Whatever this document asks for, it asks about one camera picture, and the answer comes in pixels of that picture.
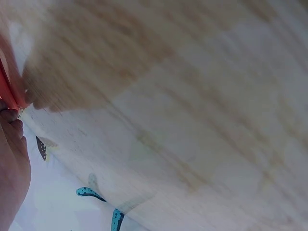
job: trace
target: wood grain pattern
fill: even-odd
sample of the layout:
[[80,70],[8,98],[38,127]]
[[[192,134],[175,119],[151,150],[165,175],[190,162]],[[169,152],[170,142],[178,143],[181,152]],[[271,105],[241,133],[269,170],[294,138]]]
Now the wood grain pattern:
[[140,224],[304,231],[305,4],[0,0],[0,33],[24,121],[113,205],[151,195]]

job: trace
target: finger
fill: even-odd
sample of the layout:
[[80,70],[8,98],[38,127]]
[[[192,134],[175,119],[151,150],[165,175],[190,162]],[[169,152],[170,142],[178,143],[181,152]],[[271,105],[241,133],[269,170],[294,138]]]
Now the finger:
[[15,109],[3,110],[0,112],[0,116],[8,123],[12,123],[18,118],[18,111]]
[[23,136],[21,138],[21,141],[23,142],[24,146],[27,148],[27,139],[26,139],[26,137]]
[[23,122],[21,120],[15,120],[11,123],[12,127],[17,131],[17,134],[20,138],[24,135]]
[[0,99],[0,111],[8,109],[8,106],[3,99]]

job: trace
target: white surface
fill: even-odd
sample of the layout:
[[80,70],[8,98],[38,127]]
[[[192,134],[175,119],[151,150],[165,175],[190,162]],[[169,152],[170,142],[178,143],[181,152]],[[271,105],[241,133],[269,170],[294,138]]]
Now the white surface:
[[[114,207],[94,197],[79,197],[82,184],[53,155],[45,162],[36,136],[24,126],[32,179],[27,197],[9,231],[109,231]],[[145,231],[124,217],[121,231]]]

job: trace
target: blue fin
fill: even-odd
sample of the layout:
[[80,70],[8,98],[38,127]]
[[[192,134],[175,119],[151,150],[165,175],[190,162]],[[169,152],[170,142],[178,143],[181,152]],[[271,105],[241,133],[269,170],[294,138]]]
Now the blue fin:
[[88,187],[82,187],[76,190],[76,194],[78,196],[93,196],[96,197],[97,199],[106,202],[104,198],[99,196],[95,191],[93,191],[91,188]]
[[122,213],[120,210],[114,210],[111,220],[111,231],[120,231],[124,216],[125,214]]

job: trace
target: skin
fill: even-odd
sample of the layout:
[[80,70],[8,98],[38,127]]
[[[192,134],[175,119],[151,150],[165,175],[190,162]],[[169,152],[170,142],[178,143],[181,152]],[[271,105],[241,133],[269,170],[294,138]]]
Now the skin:
[[29,189],[31,171],[23,122],[0,99],[0,231],[7,231]]

